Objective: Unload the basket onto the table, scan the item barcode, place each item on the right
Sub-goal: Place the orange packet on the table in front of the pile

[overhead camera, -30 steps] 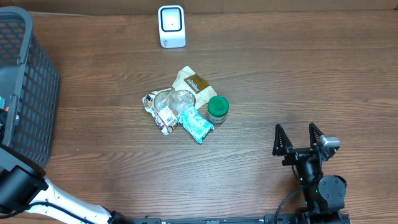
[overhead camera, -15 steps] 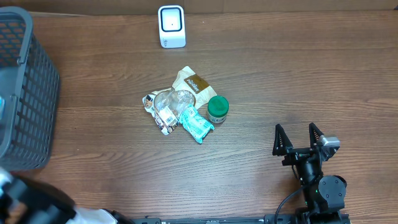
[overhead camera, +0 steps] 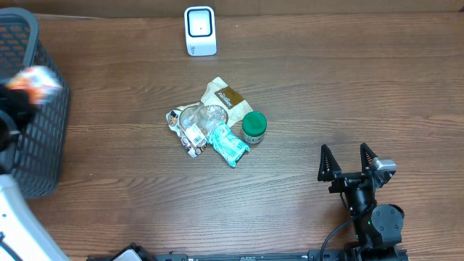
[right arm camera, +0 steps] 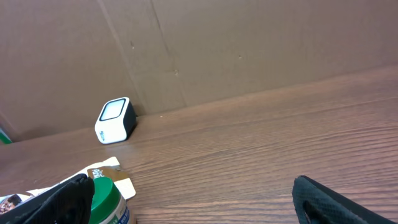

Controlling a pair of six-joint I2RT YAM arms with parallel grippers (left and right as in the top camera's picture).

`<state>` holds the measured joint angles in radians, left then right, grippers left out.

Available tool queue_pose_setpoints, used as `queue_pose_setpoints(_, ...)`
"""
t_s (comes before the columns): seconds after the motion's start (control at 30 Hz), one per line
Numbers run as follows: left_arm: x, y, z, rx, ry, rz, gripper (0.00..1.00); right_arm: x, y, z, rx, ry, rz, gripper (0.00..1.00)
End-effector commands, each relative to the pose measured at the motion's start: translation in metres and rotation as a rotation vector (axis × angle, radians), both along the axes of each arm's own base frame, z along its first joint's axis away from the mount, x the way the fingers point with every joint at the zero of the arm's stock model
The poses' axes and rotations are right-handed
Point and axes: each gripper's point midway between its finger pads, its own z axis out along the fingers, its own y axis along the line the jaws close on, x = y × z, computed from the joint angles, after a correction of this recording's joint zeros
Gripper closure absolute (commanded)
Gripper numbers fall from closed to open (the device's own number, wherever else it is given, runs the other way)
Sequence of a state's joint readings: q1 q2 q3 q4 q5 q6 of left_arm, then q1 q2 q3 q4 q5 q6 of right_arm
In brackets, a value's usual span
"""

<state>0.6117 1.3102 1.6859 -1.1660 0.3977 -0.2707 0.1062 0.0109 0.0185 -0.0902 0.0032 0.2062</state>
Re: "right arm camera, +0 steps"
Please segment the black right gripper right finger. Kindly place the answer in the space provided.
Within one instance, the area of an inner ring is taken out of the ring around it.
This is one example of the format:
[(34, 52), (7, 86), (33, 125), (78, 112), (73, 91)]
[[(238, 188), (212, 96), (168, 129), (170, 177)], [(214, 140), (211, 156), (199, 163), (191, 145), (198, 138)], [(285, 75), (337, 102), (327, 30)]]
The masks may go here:
[(294, 180), (292, 198), (300, 224), (395, 224), (305, 175)]

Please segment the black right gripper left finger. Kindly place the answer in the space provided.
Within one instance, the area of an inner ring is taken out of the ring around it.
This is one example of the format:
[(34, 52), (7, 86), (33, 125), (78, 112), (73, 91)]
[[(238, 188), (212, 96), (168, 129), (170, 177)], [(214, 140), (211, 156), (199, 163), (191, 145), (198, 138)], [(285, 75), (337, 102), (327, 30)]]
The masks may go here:
[(1, 223), (79, 223), (88, 224), (95, 185), (91, 177), (77, 174), (26, 200), (11, 197), (1, 210)]

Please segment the beige brown snack pouch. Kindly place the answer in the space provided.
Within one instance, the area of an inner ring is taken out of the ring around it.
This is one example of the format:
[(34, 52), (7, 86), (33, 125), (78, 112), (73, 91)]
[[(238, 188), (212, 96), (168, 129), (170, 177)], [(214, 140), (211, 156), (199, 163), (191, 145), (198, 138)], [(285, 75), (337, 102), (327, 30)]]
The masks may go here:
[(99, 177), (110, 178), (115, 186), (120, 191), (124, 199), (128, 200), (135, 196), (136, 191), (132, 184), (132, 180), (126, 171), (122, 170), (122, 167), (116, 157), (110, 157), (103, 162), (97, 162), (92, 165), (85, 167), (84, 169), (78, 171), (73, 176), (67, 177), (59, 183), (53, 186), (45, 187), (42, 189), (28, 190), (22, 193), (10, 194), (6, 196), (1, 196), (1, 215), (17, 207), (19, 204), (24, 203), (26, 200), (36, 197), (43, 192), (46, 192), (74, 177), (78, 174), (86, 174), (92, 179), (97, 179)]

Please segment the green lid jar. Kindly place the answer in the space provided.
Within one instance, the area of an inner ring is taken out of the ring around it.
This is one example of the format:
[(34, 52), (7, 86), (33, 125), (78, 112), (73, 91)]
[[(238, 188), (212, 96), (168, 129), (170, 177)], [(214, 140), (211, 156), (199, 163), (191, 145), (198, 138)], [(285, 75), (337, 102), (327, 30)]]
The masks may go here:
[(93, 182), (95, 194), (89, 224), (130, 224), (131, 213), (115, 183), (108, 177), (98, 177)]

